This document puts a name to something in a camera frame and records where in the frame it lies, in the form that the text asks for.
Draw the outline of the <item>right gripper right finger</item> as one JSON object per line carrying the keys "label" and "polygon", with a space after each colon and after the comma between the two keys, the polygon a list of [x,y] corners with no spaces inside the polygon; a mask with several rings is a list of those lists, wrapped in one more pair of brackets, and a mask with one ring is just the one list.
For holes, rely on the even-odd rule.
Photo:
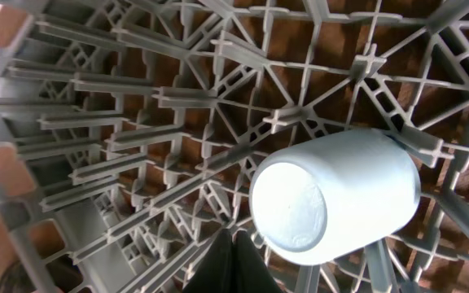
{"label": "right gripper right finger", "polygon": [[282,293],[246,231],[238,231],[233,246],[235,293]]}

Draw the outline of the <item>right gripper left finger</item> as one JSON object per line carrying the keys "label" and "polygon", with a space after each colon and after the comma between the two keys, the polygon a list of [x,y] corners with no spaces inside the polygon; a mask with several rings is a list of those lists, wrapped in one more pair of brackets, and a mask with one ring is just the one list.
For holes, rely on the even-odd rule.
{"label": "right gripper left finger", "polygon": [[232,236],[229,230],[223,229],[182,292],[230,293],[232,259]]}

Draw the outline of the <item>blue cup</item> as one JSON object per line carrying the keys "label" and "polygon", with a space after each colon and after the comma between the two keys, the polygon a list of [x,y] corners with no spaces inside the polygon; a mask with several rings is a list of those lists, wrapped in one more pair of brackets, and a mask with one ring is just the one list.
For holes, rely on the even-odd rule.
{"label": "blue cup", "polygon": [[354,129],[269,155],[251,180],[249,206],[276,254],[318,265],[403,228],[420,187],[398,143],[376,129]]}

